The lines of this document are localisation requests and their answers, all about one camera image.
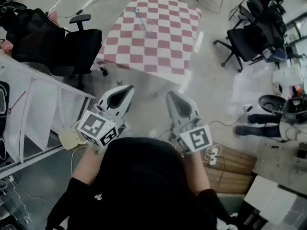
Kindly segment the black rounded shell device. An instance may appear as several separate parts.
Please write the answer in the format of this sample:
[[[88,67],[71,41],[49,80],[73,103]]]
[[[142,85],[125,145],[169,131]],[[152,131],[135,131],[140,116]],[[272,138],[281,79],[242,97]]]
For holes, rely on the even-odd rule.
[[[263,110],[281,116],[287,123],[307,122],[307,95],[287,100],[280,96],[264,95],[259,98],[258,103]]]

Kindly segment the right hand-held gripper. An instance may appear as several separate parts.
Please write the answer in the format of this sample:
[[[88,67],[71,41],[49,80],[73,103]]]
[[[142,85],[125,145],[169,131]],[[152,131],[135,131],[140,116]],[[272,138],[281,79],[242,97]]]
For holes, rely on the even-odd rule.
[[[169,91],[166,94],[166,105],[172,124],[178,124],[179,117],[198,115],[196,103],[176,91]],[[175,126],[172,132],[185,154],[207,149],[213,144],[209,126],[204,125],[200,115],[184,124]]]

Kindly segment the person's black top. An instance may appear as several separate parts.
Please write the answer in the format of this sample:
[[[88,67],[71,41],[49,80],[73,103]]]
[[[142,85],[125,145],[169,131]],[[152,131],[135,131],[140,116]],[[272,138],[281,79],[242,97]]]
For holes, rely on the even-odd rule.
[[[239,230],[217,193],[195,195],[184,155],[154,138],[112,141],[92,185],[75,178],[46,230]]]

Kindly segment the black white printed panel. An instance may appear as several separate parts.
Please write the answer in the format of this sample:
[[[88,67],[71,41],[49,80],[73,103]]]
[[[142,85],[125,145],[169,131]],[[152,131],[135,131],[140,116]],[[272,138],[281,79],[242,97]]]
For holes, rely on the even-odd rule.
[[[10,86],[0,81],[0,165],[3,164],[9,155],[5,148],[4,131],[9,107]]]

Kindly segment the white metal shelf rack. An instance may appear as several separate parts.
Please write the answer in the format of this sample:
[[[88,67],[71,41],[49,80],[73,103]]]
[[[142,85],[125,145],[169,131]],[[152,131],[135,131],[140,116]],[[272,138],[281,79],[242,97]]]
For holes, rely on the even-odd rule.
[[[95,96],[60,82],[0,52],[0,81],[10,86],[9,107],[25,95],[7,114],[5,148],[13,162],[0,167],[3,179],[58,151],[49,139],[71,127],[85,113]]]

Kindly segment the white power strip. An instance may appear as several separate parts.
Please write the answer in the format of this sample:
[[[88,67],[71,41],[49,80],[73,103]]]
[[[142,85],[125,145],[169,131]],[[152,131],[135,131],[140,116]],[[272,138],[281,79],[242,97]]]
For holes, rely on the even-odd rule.
[[[219,150],[217,148],[212,148],[211,149],[210,159],[209,159],[209,164],[210,165],[215,165],[216,164],[218,154],[219,154]]]

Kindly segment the black mesh office chair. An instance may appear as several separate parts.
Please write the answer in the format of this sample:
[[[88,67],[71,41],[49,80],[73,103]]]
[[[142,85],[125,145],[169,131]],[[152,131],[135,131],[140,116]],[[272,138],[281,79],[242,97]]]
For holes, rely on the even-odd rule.
[[[263,10],[262,13],[251,24],[243,28],[234,28],[227,31],[229,44],[215,40],[217,43],[228,48],[231,53],[228,58],[221,64],[222,67],[232,56],[235,56],[241,73],[243,70],[242,62],[249,62],[261,55],[265,50],[279,49],[284,46],[284,34],[286,25],[283,22],[281,14],[273,6]]]

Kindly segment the person's left forearm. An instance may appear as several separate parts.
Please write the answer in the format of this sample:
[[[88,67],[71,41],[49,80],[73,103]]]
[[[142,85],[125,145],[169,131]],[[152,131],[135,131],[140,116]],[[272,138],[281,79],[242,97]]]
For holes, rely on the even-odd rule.
[[[97,154],[91,148],[87,148],[71,177],[92,185],[99,173],[103,157],[104,153]]]

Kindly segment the black folding chair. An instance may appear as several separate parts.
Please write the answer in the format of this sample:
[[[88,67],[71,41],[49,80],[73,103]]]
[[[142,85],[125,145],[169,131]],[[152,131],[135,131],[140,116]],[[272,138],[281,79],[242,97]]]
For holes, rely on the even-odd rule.
[[[243,0],[235,8],[230,11],[230,18],[234,17],[236,12],[239,12],[238,22],[233,29],[236,29],[242,22],[253,23],[255,19],[262,13],[263,5],[259,0]]]

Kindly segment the blue padded chair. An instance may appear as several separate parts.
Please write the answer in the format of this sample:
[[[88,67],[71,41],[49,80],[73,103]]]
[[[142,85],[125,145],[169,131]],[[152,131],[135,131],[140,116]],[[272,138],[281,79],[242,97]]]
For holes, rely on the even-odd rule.
[[[269,49],[265,49],[262,52],[262,56],[264,61],[267,63],[283,62],[287,60],[287,53],[285,49],[281,48],[275,49],[273,52],[271,52]]]

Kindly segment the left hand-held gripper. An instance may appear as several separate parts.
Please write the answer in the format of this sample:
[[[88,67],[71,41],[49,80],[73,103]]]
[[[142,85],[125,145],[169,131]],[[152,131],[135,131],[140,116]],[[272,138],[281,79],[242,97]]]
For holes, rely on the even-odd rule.
[[[80,119],[77,130],[88,141],[89,146],[101,154],[109,143],[117,139],[125,129],[124,121],[116,121],[103,107],[116,107],[124,116],[134,95],[134,86],[123,85],[115,87],[103,94],[92,110],[87,110]]]

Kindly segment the red white checkered tablecloth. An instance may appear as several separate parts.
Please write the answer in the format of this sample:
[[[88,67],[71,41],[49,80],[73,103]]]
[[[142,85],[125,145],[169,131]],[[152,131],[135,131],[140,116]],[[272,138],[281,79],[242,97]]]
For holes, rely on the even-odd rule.
[[[158,31],[145,38],[133,13],[154,20]],[[190,77],[201,10],[178,0],[131,0],[109,31],[92,68],[114,64],[183,85]]]

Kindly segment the pink bag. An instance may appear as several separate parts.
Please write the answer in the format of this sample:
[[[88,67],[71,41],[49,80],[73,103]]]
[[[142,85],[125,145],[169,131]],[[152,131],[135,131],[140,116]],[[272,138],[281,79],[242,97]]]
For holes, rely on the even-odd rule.
[[[59,28],[62,28],[62,26],[58,23],[58,14],[56,11],[53,11],[50,16],[49,16],[49,20],[51,22],[53,22],[56,26],[58,26]]]

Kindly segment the person's right forearm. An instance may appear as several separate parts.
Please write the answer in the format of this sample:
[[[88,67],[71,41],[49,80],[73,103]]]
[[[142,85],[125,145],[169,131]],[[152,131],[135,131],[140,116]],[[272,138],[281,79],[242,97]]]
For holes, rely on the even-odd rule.
[[[199,151],[184,155],[184,167],[189,188],[195,195],[211,188]]]

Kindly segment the cream plastic seat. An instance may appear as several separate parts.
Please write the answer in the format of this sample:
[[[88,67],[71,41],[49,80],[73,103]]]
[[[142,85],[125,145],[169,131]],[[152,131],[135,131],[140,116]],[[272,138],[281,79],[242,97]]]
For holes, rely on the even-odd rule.
[[[59,140],[66,150],[71,150],[79,145],[87,144],[87,140],[83,135],[73,128],[63,129],[59,133]]]

